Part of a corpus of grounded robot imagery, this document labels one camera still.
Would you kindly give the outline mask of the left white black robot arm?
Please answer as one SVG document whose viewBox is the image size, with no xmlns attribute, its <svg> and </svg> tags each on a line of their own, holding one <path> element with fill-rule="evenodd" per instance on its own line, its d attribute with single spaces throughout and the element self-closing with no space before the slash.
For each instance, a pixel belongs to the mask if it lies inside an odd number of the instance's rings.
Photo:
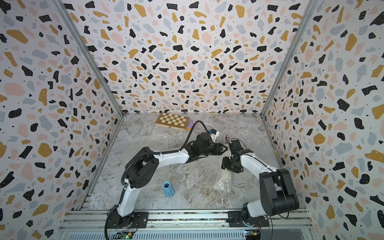
<svg viewBox="0 0 384 240">
<path fill-rule="evenodd" d="M 126 165 L 121 178 L 123 185 L 119 202 L 107 213 L 105 231 L 108 229 L 145 228 L 147 212 L 134 212 L 141 188 L 145 187 L 157 169 L 174 164 L 187 164 L 207 156 L 221 156 L 228 147 L 215 143 L 209 133 L 201 133 L 196 140 L 178 150 L 154 152 L 142 148 Z"/>
</svg>

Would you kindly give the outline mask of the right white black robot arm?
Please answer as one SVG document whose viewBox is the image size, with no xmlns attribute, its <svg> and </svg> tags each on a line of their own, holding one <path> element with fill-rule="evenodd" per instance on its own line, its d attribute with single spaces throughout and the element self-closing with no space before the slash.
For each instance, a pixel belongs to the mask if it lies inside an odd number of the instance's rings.
<svg viewBox="0 0 384 240">
<path fill-rule="evenodd" d="M 245 169 L 259 180 L 260 199 L 243 204 L 241 218 L 245 225 L 259 224 L 262 218 L 295 211 L 299 200 L 290 172 L 268 165 L 235 139 L 229 142 L 231 155 L 224 157 L 222 169 L 239 174 Z"/>
</svg>

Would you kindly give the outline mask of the clear bubble wrap sheet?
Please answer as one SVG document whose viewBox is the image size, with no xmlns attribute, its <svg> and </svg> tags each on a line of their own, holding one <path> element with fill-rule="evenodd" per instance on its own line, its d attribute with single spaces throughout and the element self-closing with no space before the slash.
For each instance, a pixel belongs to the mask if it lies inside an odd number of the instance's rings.
<svg viewBox="0 0 384 240">
<path fill-rule="evenodd" d="M 232 173 L 222 170 L 223 157 L 209 156 L 188 164 L 174 164 L 156 170 L 141 189 L 136 210 L 226 209 L 233 207 Z M 175 195 L 167 198 L 163 183 L 169 181 Z"/>
</svg>

